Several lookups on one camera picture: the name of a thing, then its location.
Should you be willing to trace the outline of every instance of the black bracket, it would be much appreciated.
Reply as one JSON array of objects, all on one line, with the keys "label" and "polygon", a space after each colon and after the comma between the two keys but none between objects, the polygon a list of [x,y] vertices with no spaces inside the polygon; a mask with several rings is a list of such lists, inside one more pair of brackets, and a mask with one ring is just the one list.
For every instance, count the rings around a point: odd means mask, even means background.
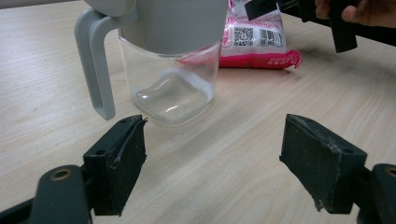
[{"label": "black bracket", "polygon": [[120,216],[146,160],[140,115],[122,119],[83,156],[84,164],[60,166],[41,176],[36,195],[0,213],[0,223],[92,223]]},{"label": "black bracket", "polygon": [[356,6],[358,1],[347,0],[341,1],[340,3],[339,0],[332,0],[332,5],[336,6],[329,20],[319,20],[316,18],[314,0],[278,0],[278,2],[283,13],[301,18],[303,22],[312,21],[317,24],[332,27],[336,52],[343,52],[356,48],[356,36],[354,36],[354,34],[384,44],[396,46],[396,29],[353,24],[341,20],[341,11],[345,8],[345,5],[349,3],[350,5]]},{"label": "black bracket", "polygon": [[280,160],[311,194],[318,210],[349,214],[358,223],[396,223],[396,166],[364,167],[367,153],[312,119],[286,116]]},{"label": "black bracket", "polygon": [[[314,20],[316,15],[316,6],[314,0],[279,0],[281,9],[297,6],[300,17],[303,22]],[[344,8],[349,4],[348,0],[332,0],[331,11],[329,13],[330,26],[332,27],[332,38],[334,40],[335,51],[337,53],[355,49],[358,44],[354,24],[345,22],[341,19]],[[247,17],[250,20],[273,11],[276,9],[276,0],[251,0],[245,4]]]}]

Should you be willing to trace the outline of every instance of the wood grain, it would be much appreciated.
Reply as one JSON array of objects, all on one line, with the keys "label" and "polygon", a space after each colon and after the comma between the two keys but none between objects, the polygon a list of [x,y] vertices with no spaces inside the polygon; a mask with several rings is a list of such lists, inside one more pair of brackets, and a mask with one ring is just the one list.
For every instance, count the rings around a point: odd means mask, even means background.
[{"label": "wood grain", "polygon": [[0,2],[0,9],[11,7],[29,7],[44,4],[62,3],[77,0],[2,0]]},{"label": "wood grain", "polygon": [[[119,119],[142,114],[131,102],[117,33],[106,55],[117,116],[92,108],[74,38],[88,6],[70,2],[0,13],[0,210],[35,195],[38,178],[82,154]],[[284,119],[322,123],[368,152],[368,168],[396,163],[396,51],[358,37],[336,54],[331,30],[283,15],[298,69],[220,69],[215,100],[179,125],[149,119],[148,159],[121,217],[94,223],[355,223],[317,212],[278,160]]]}]

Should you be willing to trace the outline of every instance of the screw hole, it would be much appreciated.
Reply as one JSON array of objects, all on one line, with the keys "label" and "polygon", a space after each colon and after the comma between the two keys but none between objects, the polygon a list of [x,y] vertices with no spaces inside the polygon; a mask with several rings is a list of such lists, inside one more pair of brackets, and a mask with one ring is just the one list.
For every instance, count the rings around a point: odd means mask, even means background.
[{"label": "screw hole", "polygon": [[396,177],[396,169],[395,168],[388,168],[387,169],[388,174],[390,174],[393,177]]},{"label": "screw hole", "polygon": [[69,169],[62,169],[59,171],[56,171],[50,176],[50,179],[53,181],[58,181],[58,180],[63,180],[69,177],[72,174],[72,171]]}]

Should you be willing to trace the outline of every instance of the pink package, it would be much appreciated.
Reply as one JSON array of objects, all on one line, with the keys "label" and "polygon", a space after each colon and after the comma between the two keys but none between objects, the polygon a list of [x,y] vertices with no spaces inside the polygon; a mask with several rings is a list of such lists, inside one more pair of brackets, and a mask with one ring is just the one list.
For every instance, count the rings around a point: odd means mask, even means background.
[{"label": "pink package", "polygon": [[297,50],[286,47],[279,9],[249,21],[245,10],[247,2],[249,0],[229,0],[220,67],[297,68],[302,57]]}]

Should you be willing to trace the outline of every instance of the plastic handle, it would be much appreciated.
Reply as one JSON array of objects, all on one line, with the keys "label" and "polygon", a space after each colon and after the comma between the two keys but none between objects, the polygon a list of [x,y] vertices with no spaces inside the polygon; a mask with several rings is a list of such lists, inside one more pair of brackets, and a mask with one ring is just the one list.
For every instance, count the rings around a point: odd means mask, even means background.
[{"label": "plastic handle", "polygon": [[88,9],[76,22],[78,52],[92,105],[104,119],[112,119],[116,115],[106,61],[105,37],[108,32],[137,20],[136,7],[132,12],[117,18]]}]

